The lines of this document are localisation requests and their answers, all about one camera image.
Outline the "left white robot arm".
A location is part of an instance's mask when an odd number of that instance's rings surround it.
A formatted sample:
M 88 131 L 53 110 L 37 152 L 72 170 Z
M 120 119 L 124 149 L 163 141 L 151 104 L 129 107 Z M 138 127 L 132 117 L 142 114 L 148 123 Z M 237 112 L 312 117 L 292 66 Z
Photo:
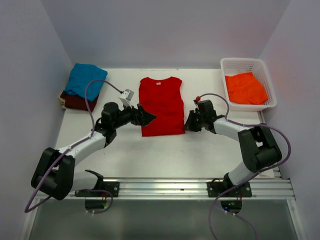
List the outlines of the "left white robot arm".
M 155 119 L 156 116 L 144 110 L 141 104 L 120 110 L 117 103 L 106 103 L 92 132 L 68 146 L 60 149 L 48 147 L 43 151 L 31 186 L 56 200 L 63 200 L 74 191 L 89 192 L 95 197 L 101 195 L 105 190 L 104 177 L 93 170 L 76 173 L 75 167 L 110 145 L 117 136 L 118 128 L 128 123 L 145 127 Z

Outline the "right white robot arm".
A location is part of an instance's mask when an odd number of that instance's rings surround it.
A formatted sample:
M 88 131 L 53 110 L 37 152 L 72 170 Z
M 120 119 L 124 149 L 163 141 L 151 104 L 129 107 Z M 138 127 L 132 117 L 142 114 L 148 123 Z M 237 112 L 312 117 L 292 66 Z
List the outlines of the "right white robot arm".
M 243 126 L 232 123 L 224 115 L 217 115 L 210 100 L 194 100 L 195 110 L 189 112 L 185 131 L 200 132 L 202 129 L 216 135 L 233 139 L 239 143 L 242 162 L 226 173 L 222 181 L 212 180 L 208 187 L 217 194 L 235 196 L 245 185 L 245 180 L 261 170 L 278 163 L 282 152 L 265 124 Z

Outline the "red t shirt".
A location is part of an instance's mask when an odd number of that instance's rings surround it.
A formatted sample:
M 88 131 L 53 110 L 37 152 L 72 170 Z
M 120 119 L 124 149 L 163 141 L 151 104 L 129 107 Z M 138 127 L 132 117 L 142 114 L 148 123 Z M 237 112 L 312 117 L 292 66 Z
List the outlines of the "red t shirt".
M 166 79 L 145 77 L 140 80 L 139 103 L 150 114 L 156 116 L 141 128 L 143 137 L 182 135 L 184 127 L 184 102 L 181 96 L 183 81 L 171 76 Z

